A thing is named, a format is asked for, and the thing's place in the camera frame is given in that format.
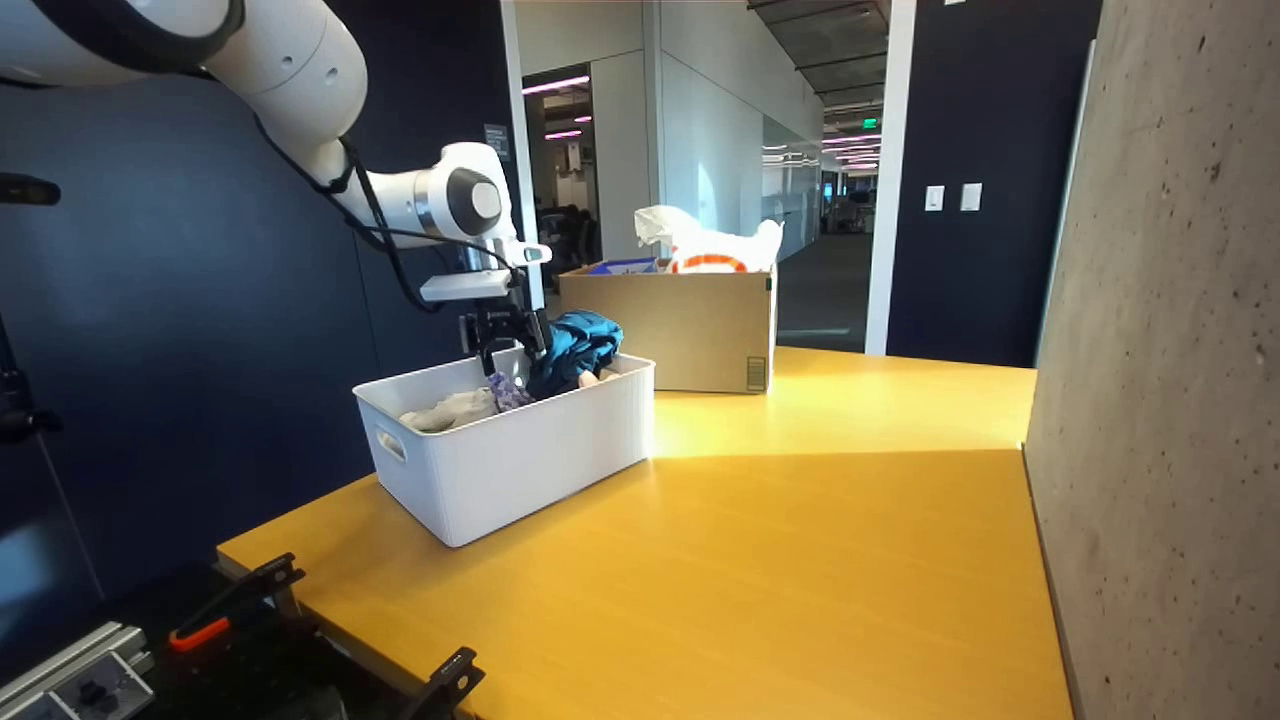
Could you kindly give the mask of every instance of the white wall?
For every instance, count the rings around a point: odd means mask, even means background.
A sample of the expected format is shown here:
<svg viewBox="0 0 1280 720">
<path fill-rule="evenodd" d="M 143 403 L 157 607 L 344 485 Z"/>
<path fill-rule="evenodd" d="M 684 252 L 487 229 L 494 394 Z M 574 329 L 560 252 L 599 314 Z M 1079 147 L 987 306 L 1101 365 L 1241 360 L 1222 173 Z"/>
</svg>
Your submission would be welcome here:
<svg viewBox="0 0 1280 720">
<path fill-rule="evenodd" d="M 653 205 L 649 82 L 644 58 L 591 64 L 598 76 L 598 173 L 599 173 L 599 252 L 637 258 L 637 207 Z"/>
<path fill-rule="evenodd" d="M 603 258 L 637 258 L 634 213 L 656 195 L 754 231 L 764 116 L 819 137 L 819 100 L 750 0 L 517 0 L 517 27 L 526 76 L 591 68 Z"/>
<path fill-rule="evenodd" d="M 517 0 L 526 76 L 644 49 L 640 0 Z"/>
<path fill-rule="evenodd" d="M 759 111 L 672 58 L 659 58 L 659 64 L 666 205 L 694 213 L 708 229 L 754 231 L 764 193 Z"/>
<path fill-rule="evenodd" d="M 637 258 L 634 213 L 653 205 L 644 5 L 517 0 L 526 76 L 591 68 L 599 249 Z"/>
<path fill-rule="evenodd" d="M 819 100 L 750 0 L 659 0 L 659 49 L 788 132 L 819 137 Z"/>
<path fill-rule="evenodd" d="M 659 199 L 708 229 L 754 231 L 764 193 L 764 116 L 819 137 L 819 100 L 744 0 L 659 8 Z"/>
<path fill-rule="evenodd" d="M 913 58 L 915 58 L 915 0 L 892 0 L 890 60 L 883 60 L 883 111 L 879 111 L 871 287 L 868 287 L 868 331 L 865 331 L 868 355 L 890 355 L 896 221 L 901 221 L 904 159 L 909 159 Z"/>
</svg>

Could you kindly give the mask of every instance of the dark blue wall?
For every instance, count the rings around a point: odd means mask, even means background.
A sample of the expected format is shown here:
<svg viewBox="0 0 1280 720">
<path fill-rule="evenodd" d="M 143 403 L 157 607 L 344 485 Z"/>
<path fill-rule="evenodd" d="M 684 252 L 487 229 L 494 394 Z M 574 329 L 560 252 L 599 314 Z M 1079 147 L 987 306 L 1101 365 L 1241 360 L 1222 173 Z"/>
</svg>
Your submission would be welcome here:
<svg viewBox="0 0 1280 720">
<path fill-rule="evenodd" d="M 373 64 L 353 132 L 373 170 L 507 125 L 495 0 L 338 8 Z M 0 170 L 66 187 L 55 207 L 0 205 L 0 315 L 66 417 L 52 468 L 36 445 L 0 448 L 5 670 L 110 607 L 52 474 L 116 601 L 369 474 L 353 385 L 459 348 L 209 82 L 0 88 Z"/>
<path fill-rule="evenodd" d="M 1035 360 L 1094 27 L 1097 0 L 922 0 L 890 352 Z"/>
</svg>

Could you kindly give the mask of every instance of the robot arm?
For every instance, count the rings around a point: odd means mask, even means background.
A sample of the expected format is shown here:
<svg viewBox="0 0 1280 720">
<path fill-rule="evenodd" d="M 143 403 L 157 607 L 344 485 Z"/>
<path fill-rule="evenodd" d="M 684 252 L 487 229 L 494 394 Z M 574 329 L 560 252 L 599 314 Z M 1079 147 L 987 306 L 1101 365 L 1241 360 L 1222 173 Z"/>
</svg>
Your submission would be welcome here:
<svg viewBox="0 0 1280 720">
<path fill-rule="evenodd" d="M 527 263 L 541 309 L 541 244 L 520 244 L 506 170 L 487 144 L 447 144 L 437 170 L 369 173 L 357 182 L 344 132 L 369 95 L 363 51 L 324 0 L 5 0 L 0 82 L 126 86 L 149 71 L 209 71 L 237 92 L 266 137 L 357 223 L 484 244 L 511 269 Z M 466 277 L 426 301 L 507 297 L 507 273 L 474 252 Z"/>
</svg>

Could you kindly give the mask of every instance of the light switch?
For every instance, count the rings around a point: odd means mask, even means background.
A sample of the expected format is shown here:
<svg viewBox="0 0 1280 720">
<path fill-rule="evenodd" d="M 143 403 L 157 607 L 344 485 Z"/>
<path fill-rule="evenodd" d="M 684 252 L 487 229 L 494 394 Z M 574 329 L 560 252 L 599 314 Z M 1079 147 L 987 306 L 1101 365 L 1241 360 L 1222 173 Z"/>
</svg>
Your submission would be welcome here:
<svg viewBox="0 0 1280 720">
<path fill-rule="evenodd" d="M 984 184 L 962 184 L 962 213 L 984 213 Z"/>
<path fill-rule="evenodd" d="M 926 213 L 945 213 L 945 207 L 949 207 L 949 184 L 930 184 Z"/>
</svg>

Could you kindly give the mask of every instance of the yellow tabletop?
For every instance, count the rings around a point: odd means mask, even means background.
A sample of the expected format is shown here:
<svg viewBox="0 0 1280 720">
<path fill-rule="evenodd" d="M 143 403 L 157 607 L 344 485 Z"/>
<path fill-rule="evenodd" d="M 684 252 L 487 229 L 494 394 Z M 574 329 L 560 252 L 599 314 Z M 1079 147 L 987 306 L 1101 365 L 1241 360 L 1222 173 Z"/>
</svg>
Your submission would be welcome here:
<svg viewBox="0 0 1280 720">
<path fill-rule="evenodd" d="M 357 482 L 222 555 L 297 552 L 301 603 L 386 670 L 474 644 L 478 718 L 1068 718 L 1010 434 L 1027 394 L 1027 373 L 786 352 L 774 396 L 659 396 L 653 464 L 459 552 Z M 896 417 L 930 401 L 940 417 Z"/>
</svg>

